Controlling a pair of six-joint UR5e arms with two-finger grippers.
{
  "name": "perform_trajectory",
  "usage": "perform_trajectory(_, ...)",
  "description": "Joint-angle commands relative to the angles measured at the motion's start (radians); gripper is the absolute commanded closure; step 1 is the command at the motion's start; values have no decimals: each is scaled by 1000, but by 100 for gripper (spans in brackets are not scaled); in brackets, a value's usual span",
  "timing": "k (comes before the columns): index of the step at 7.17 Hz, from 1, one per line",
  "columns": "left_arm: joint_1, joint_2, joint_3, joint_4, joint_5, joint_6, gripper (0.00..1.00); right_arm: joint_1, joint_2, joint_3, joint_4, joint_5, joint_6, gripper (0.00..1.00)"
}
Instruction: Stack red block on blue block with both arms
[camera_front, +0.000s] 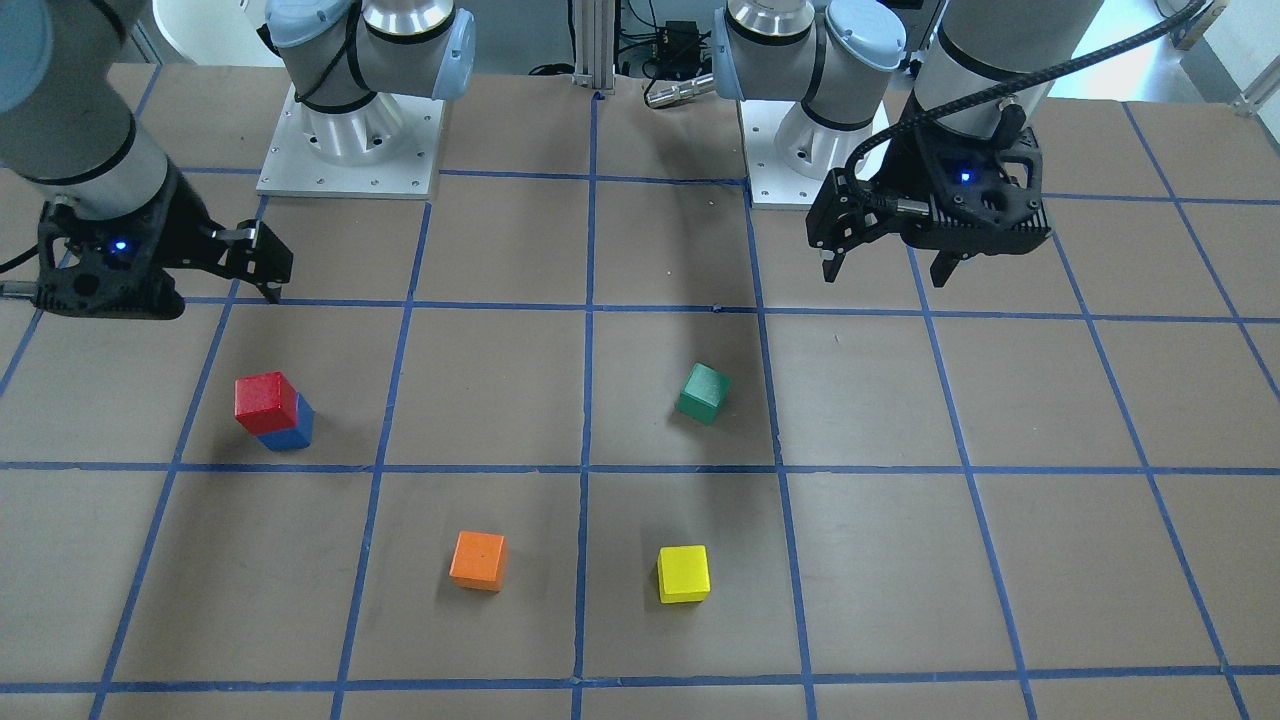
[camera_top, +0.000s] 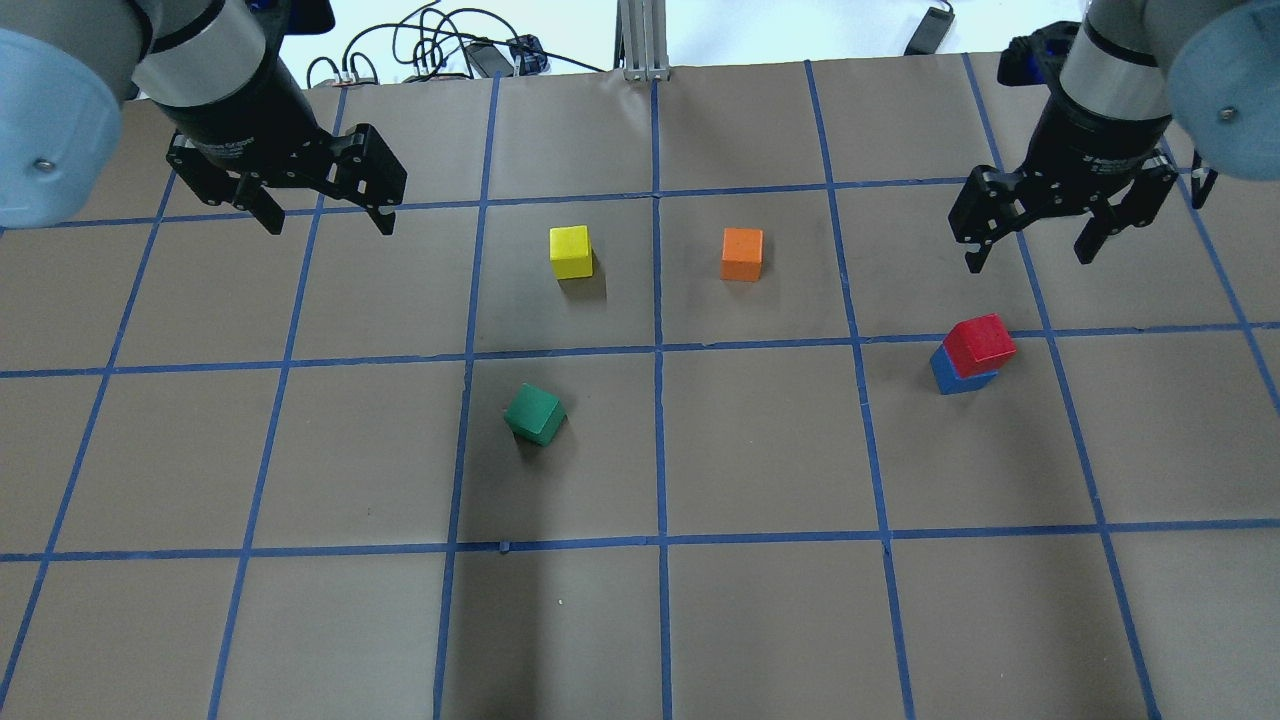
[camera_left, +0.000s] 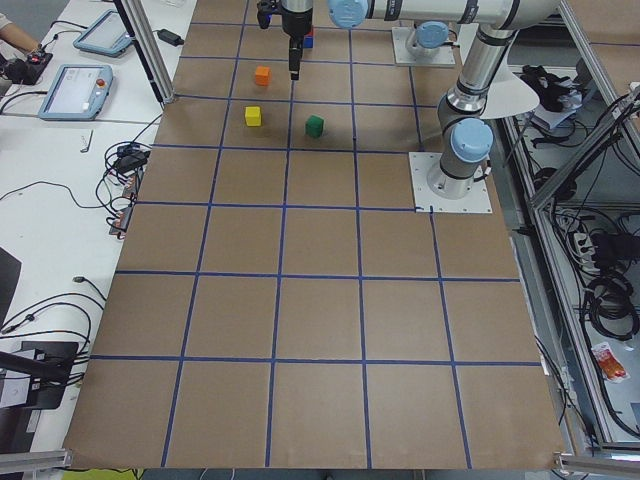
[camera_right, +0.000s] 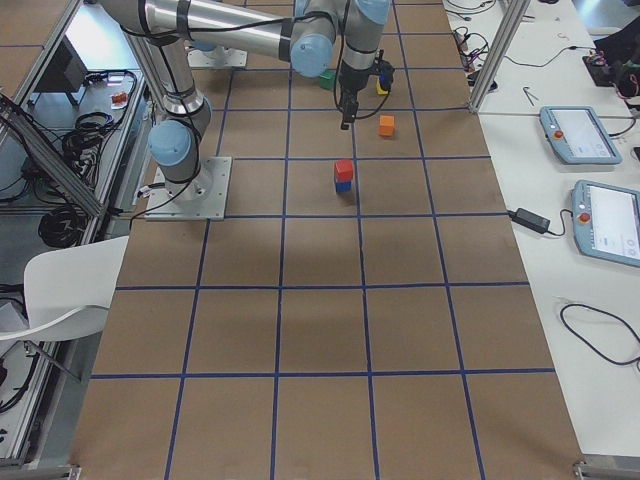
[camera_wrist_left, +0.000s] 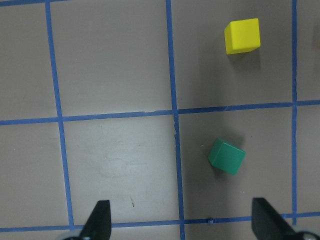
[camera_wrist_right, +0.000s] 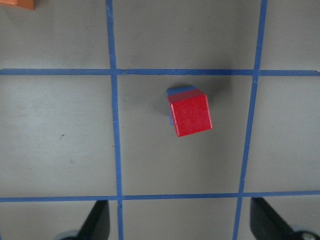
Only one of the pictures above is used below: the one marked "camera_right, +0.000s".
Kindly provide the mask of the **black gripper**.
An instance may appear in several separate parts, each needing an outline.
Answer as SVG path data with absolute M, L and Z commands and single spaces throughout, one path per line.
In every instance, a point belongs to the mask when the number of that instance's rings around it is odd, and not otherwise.
M 339 98 L 342 120 L 340 128 L 348 131 L 356 121 L 358 113 L 358 94 L 368 83 L 369 77 L 375 74 L 375 68 L 355 69 L 349 64 L 341 64 L 338 71 Z

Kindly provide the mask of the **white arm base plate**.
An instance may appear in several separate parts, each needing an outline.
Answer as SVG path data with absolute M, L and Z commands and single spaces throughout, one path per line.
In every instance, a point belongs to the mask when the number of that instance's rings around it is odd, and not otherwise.
M 157 167 L 154 182 L 163 183 L 163 186 L 150 192 L 144 218 L 154 221 L 223 220 L 232 163 L 231 157 L 201 159 L 199 175 L 184 192 L 181 192 L 182 186 L 166 184 Z
M 188 49 L 188 61 L 192 69 L 232 69 L 244 68 L 248 54 L 246 51 L 218 46 L 214 50 Z

